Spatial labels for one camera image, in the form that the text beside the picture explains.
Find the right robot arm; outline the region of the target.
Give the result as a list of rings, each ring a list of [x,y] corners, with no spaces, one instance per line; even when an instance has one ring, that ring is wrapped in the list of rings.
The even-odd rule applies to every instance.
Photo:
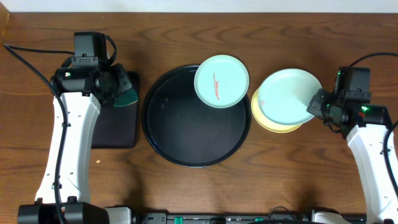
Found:
[[[366,222],[397,223],[397,156],[387,108],[321,88],[307,112],[341,134],[353,153],[366,202]]]

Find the light blue plate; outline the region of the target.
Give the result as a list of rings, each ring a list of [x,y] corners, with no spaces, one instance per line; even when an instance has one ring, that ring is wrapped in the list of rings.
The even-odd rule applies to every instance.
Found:
[[[215,55],[200,64],[194,76],[199,99],[213,108],[229,108],[241,101],[249,88],[245,65],[230,55]]]
[[[274,123],[303,124],[314,117],[307,108],[321,88],[320,81],[310,72],[286,68],[274,72],[262,82],[257,105],[261,113]]]

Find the yellow plate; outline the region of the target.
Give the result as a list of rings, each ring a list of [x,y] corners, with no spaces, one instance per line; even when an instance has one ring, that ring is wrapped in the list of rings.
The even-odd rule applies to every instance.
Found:
[[[262,95],[261,86],[254,92],[251,100],[251,111],[255,120],[265,129],[275,133],[288,133],[296,130],[302,125],[302,122],[294,124],[284,124],[275,122],[269,118],[269,115],[273,115],[278,109],[274,108],[275,103],[271,103],[270,100],[260,98]]]

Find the green yellow sponge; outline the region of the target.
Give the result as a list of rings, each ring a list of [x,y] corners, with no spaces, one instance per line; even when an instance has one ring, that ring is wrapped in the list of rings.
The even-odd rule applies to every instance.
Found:
[[[115,107],[129,106],[131,104],[137,103],[138,99],[139,98],[136,91],[133,88],[131,88],[116,98],[114,106]]]

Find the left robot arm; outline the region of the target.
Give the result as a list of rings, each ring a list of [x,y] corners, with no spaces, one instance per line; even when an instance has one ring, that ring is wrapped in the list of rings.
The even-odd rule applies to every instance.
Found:
[[[92,205],[88,181],[101,103],[119,87],[131,87],[126,73],[98,65],[61,67],[51,86],[56,95],[49,159],[35,202],[19,207],[18,223],[132,223],[129,207]]]

